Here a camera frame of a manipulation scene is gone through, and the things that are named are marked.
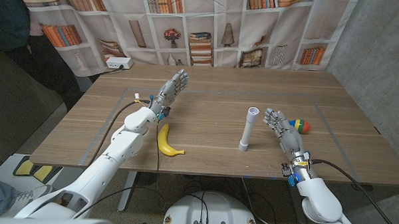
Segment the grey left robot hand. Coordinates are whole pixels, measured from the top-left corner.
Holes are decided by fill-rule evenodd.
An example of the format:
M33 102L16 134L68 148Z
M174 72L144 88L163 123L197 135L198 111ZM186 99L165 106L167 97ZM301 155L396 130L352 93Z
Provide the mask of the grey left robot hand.
M179 70L167 81L150 104L155 114L159 114L164 108L169 107L174 102L176 96L188 85L188 75L184 69Z

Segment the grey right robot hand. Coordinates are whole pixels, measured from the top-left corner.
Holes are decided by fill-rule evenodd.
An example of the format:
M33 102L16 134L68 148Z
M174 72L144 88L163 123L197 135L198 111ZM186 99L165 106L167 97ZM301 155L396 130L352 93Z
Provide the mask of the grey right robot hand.
M282 111L276 112L271 108L267 108L263 121L275 132L276 137L279 139L280 147L288 157L288 160L303 162L309 158L309 155L305 155L306 150L301 135L294 126L289 124Z

